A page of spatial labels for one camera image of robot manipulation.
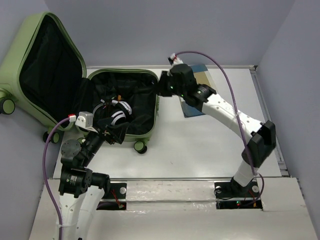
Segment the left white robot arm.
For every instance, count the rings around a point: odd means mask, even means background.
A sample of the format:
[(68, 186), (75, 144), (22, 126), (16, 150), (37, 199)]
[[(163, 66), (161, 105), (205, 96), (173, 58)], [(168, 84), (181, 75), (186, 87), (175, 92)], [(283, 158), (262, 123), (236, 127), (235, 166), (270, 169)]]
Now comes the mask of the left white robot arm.
[(86, 129), (87, 134), (61, 146), (59, 201), (53, 203), (57, 212), (56, 240), (85, 240), (96, 210), (126, 209), (120, 201), (123, 184), (113, 184), (108, 174), (93, 172), (88, 165), (103, 143), (123, 143), (129, 123), (113, 124), (111, 118), (105, 118), (92, 125), (77, 119), (76, 125)]

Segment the black and white headphones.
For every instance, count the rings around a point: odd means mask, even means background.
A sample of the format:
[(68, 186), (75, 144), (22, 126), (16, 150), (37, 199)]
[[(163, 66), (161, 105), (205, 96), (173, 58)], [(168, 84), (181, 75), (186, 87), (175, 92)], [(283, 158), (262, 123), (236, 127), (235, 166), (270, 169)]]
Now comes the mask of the black and white headphones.
[(111, 118), (112, 126), (129, 121), (132, 118), (133, 109), (121, 95), (101, 99), (93, 111), (93, 119), (97, 122), (100, 119)]

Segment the blue and tan cloth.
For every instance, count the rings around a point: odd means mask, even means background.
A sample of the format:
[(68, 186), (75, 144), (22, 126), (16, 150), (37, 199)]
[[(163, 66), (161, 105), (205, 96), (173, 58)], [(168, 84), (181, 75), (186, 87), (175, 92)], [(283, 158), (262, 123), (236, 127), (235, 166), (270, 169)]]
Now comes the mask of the blue and tan cloth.
[[(216, 84), (205, 64), (203, 63), (196, 64), (196, 65), (191, 65), (190, 67), (192, 68), (194, 77), (198, 84), (208, 85), (209, 87), (217, 91)], [(196, 108), (189, 106), (182, 97), (179, 98), (179, 101), (180, 101), (182, 112), (185, 118), (204, 115), (202, 112), (200, 112)]]

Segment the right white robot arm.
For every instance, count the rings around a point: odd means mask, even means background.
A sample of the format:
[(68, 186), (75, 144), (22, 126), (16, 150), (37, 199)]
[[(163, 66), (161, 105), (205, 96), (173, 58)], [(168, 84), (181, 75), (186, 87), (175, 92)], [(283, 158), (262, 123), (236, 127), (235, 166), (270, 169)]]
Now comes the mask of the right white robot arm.
[(246, 193), (249, 183), (276, 147), (275, 124), (270, 120), (261, 122), (237, 110), (211, 86), (197, 83), (192, 68), (184, 63), (162, 71), (155, 89), (162, 97), (183, 98), (187, 105), (218, 120), (241, 138), (242, 162), (230, 181), (230, 190), (235, 196)]

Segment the green hard-shell suitcase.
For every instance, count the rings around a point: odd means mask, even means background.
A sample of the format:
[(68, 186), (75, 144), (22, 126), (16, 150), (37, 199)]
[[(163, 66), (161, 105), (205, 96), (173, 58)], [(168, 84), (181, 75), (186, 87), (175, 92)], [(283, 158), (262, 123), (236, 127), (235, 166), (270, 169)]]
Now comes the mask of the green hard-shell suitcase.
[(146, 69), (102, 68), (87, 73), (61, 20), (52, 12), (41, 12), (24, 19), (0, 66), (0, 112), (10, 115), (19, 106), (46, 127), (44, 141), (57, 143), (60, 131), (74, 127), (57, 126), (62, 119), (93, 113), (101, 99), (121, 95), (132, 107), (124, 139), (144, 154), (159, 109), (157, 82), (157, 75)]

